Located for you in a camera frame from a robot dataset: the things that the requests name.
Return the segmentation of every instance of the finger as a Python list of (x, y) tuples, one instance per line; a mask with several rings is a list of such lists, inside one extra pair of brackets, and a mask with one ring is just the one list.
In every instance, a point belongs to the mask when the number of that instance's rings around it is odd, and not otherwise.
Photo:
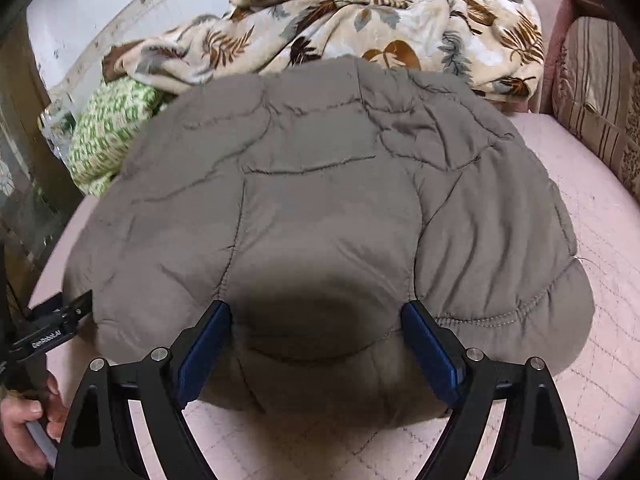
[(60, 388), (58, 387), (58, 380), (53, 376), (53, 374), (51, 372), (49, 372), (49, 377), (47, 378), (47, 388), (49, 389), (49, 391), (54, 394), (59, 396), (60, 395)]
[(42, 416), (42, 405), (37, 400), (9, 397), (0, 404), (4, 437), (21, 462), (43, 474), (47, 459), (32, 439), (24, 423)]
[(60, 442), (60, 439), (62, 438), (62, 430), (64, 429), (64, 422), (50, 422), (47, 424), (47, 434), (57, 442)]
[(62, 403), (60, 396), (49, 394), (49, 402), (47, 403), (47, 418), (49, 421), (64, 423), (68, 413), (69, 410)]

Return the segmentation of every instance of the beige blanket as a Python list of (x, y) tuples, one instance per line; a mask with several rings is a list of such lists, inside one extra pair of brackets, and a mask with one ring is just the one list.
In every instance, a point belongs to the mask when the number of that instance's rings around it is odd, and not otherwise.
[(517, 102), (542, 75), (540, 17), (530, 0), (231, 0), (222, 18), (204, 14), (114, 48), (103, 73), (180, 94), (212, 78), (344, 55), (449, 72), (488, 99)]

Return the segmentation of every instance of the screw head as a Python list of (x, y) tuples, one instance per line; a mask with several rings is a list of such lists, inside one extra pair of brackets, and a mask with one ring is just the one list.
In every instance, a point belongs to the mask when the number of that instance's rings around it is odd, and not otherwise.
[(97, 372), (98, 370), (102, 370), (103, 366), (104, 366), (104, 359), (97, 358), (91, 361), (89, 368), (91, 368), (91, 370), (93, 370), (94, 372)]
[(479, 348), (468, 348), (466, 350), (466, 356), (472, 361), (482, 361), (484, 358), (484, 352)]
[(151, 359), (153, 361), (162, 361), (169, 355), (169, 351), (166, 348), (156, 348), (151, 352)]
[(536, 370), (545, 369), (545, 362), (540, 357), (532, 357), (531, 361), (529, 362), (531, 363), (531, 366), (534, 367)]

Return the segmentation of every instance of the pink sofa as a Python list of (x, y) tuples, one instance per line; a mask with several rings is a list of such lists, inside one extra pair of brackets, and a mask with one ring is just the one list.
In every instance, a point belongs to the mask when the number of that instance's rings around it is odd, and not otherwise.
[[(574, 436), (580, 478), (604, 480), (613, 478), (640, 433), (632, 431), (640, 415), (640, 208), (600, 160), (549, 115), (555, 58), (577, 11), (571, 0), (534, 1), (548, 49), (545, 79), (530, 108), (542, 113), (509, 117), (558, 183), (593, 289), (596, 313), (588, 342), (556, 381)], [(32, 304), (60, 290), (71, 247), (95, 203), (86, 198), (78, 208), (38, 282)], [(91, 343), (80, 338), (50, 353), (49, 368), (59, 378), (66, 400), (71, 400), (94, 357)], [(469, 478), (484, 474), (503, 409), (503, 404), (495, 404)], [(162, 479), (135, 403), (132, 412), (150, 478)], [(354, 429), (339, 420), (273, 420), (200, 401), (192, 402), (185, 415), (213, 471), (225, 480), (413, 479), (446, 423)]]

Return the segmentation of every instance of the sofa cushion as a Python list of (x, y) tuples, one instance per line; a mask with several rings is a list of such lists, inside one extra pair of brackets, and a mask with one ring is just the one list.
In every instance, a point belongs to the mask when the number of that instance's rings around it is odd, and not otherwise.
[(640, 198), (640, 64), (613, 22), (579, 18), (558, 59), (559, 123)]

